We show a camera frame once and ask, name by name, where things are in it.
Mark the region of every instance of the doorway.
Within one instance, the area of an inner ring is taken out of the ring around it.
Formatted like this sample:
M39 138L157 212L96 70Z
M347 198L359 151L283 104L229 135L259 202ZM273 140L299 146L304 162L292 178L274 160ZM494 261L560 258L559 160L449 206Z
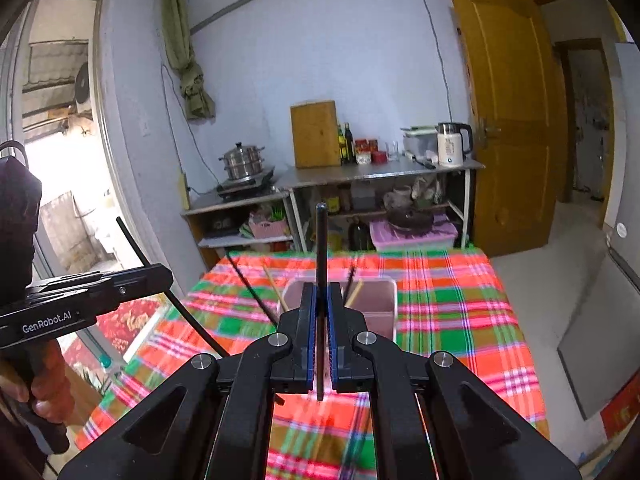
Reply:
M555 45L564 75L567 158L560 202L576 202L604 223L613 162L613 99L600 38Z
M139 267L116 224L131 227L110 159L100 92L102 0L32 0L17 40L11 133L42 182L34 279ZM128 303L59 338L66 362L103 393L164 312Z

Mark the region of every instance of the electrical cable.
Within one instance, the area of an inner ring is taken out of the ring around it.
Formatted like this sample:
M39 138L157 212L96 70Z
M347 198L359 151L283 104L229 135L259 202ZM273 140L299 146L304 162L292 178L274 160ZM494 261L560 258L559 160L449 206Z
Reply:
M436 51L438 52L438 58L440 59L440 67L442 69L442 80L444 82L444 88L447 92L447 108L449 108L449 121L453 121L453 114L451 113L451 97L449 95L449 84L447 83L447 75L444 71L444 60L442 59L442 53L440 51L440 42L438 41L438 35L436 34L436 27L433 25L433 16L431 15L431 11L429 6L427 5L427 0L422 0L424 3L424 8L427 9L427 14L429 15L429 22L431 23L431 31L433 32L433 39L436 42Z
M178 97L178 92L175 91L174 80L171 77L171 74L169 72L169 69L168 69L167 65L162 63L162 65L160 67L160 75L162 77L162 93L164 94L164 104L166 106L166 113L167 113L167 115L169 115L169 125L171 126L171 135L174 138L175 153L178 155L178 144L176 143L176 140L175 140L174 127L171 125L171 114L169 113L169 104L168 104L168 102L166 100L166 91L164 90L164 75L162 74L162 69L163 68L166 70L167 74L169 75L169 79L171 80L171 90L174 91L175 99L178 101L178 106L180 107L180 111L182 112L182 116L184 117L184 121L187 123L187 128L189 129L189 133L191 134L191 139L193 139L193 145L196 148L196 152L198 152L198 155L200 156L200 160L204 164L204 167L209 170L209 173L211 174L211 176L213 176L213 178L216 180L218 185L220 185L220 181L216 177L216 174L213 173L213 170L209 167L209 165L204 160L204 157L202 156L202 152L200 151L200 148L198 147L198 143L196 142L196 137L193 134L193 130L191 129L191 125L189 124L189 120L187 119L187 114L184 113L184 108L182 108L182 103L180 102L180 98Z
M51 465L51 462L49 462L49 457L46 457L46 458L44 459L44 462L45 462L45 464L47 464L47 466L49 467L49 469L51 469L51 471L53 471L53 474L56 476L56 478L57 478L58 476L60 476L60 473L58 472L58 470L57 470L56 468L54 468L54 467Z

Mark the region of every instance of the plastic container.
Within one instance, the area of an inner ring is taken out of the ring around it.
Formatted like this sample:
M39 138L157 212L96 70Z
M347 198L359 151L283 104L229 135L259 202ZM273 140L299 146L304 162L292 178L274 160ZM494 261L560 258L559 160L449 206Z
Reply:
M351 184L351 203L354 211L372 211L376 208L376 190L370 182Z
M302 298L303 283L316 281L313 278L295 278L284 288L282 297L287 302L289 308L300 306ZM353 280L351 291L353 292L356 282L364 281L359 294L353 301L351 308L359 310L364 314L367 322L367 329L384 336L392 341L396 340L396 320L398 319L398 286L396 280L391 278L358 278ZM340 281L342 291L347 285L346 280Z
M249 218L249 229L256 238L276 238L278 236L289 236L289 224L287 219L277 222L253 222Z
M434 222L447 220L447 215L434 215ZM386 220L377 220L369 224L371 240L376 246L376 251L384 253L388 251L420 251L428 249L450 249L458 236L458 229L452 222L434 226L431 232L425 235L398 235Z
M371 164L371 153L370 152L356 153L356 163L357 164Z

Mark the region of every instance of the pink storage basket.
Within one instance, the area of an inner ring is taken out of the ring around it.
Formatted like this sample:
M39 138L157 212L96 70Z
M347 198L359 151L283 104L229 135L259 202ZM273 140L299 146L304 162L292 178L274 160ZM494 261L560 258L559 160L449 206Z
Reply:
M249 229L256 238L277 238L289 236L289 224L286 219L277 222L253 222L249 218Z

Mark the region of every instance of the stainless steel table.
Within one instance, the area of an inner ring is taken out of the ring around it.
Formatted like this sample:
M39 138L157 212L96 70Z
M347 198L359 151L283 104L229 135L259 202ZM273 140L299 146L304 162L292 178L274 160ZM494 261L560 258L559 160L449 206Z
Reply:
M469 220L469 201L471 192L471 171L482 170L484 165L476 160L468 158L462 166L457 168L446 168L435 165L435 169L429 169L414 160L405 156L400 156L399 160L386 162L385 164L353 164L348 166L334 166L330 168L290 168L274 184L276 189L289 193L292 215L295 218L297 234L294 238L300 240L302 250L307 252L306 237L300 218L300 210L296 199L296 190L325 186L327 184L343 184L346 182L356 182L358 180L372 180L377 178L393 178L397 176L419 176L433 173L450 173L452 171L465 172L465 199L462 211L453 203L449 206L462 219L462 240L467 239Z

